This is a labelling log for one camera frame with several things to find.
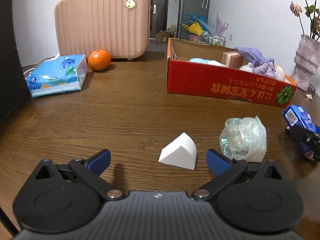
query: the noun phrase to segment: pink basket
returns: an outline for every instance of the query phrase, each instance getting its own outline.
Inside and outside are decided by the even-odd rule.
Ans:
[[[201,42],[201,37],[189,34],[189,41]]]

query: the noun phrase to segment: purple decoration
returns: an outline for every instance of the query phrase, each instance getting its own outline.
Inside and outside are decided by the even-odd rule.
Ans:
[[[201,24],[203,24],[209,31],[211,35],[217,35],[219,37],[222,37],[223,34],[226,32],[229,24],[227,23],[222,23],[220,17],[219,17],[219,12],[217,13],[217,20],[215,25],[210,25],[208,23],[205,23],[201,19],[198,20]]]
[[[274,67],[274,62],[275,60],[273,58],[265,58],[261,51],[255,48],[240,48],[236,47],[235,48],[238,53],[244,57],[244,59],[248,62],[251,62],[255,68],[267,63],[267,62],[272,62],[272,68],[275,69]]]

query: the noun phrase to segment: pink flower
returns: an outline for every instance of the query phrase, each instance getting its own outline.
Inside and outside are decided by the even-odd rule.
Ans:
[[[294,2],[291,2],[290,10],[297,17],[299,17],[300,13],[302,13],[302,8],[300,7],[300,5]]]

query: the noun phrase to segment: purple towel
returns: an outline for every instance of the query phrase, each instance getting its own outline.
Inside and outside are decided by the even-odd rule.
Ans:
[[[255,48],[235,48],[238,53],[244,57],[244,59],[248,62],[251,62],[255,68],[267,63],[272,62],[272,67],[274,67],[275,60],[273,58],[265,58],[261,51]]]
[[[256,68],[254,68],[252,63],[249,62],[248,67],[252,68],[253,70],[252,72],[255,74],[262,75],[269,78],[275,78],[277,80],[283,81],[282,73],[279,70],[275,69],[271,61]]]

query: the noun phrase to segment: cardboard box on floor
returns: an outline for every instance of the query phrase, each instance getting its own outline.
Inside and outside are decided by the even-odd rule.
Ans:
[[[167,49],[167,92],[240,98],[283,108],[290,104],[297,84],[287,75],[290,83],[239,69],[189,62],[194,57],[221,62],[223,52],[228,51],[234,49],[170,38]]]
[[[170,37],[174,36],[174,32],[157,32],[156,43],[168,43]]]

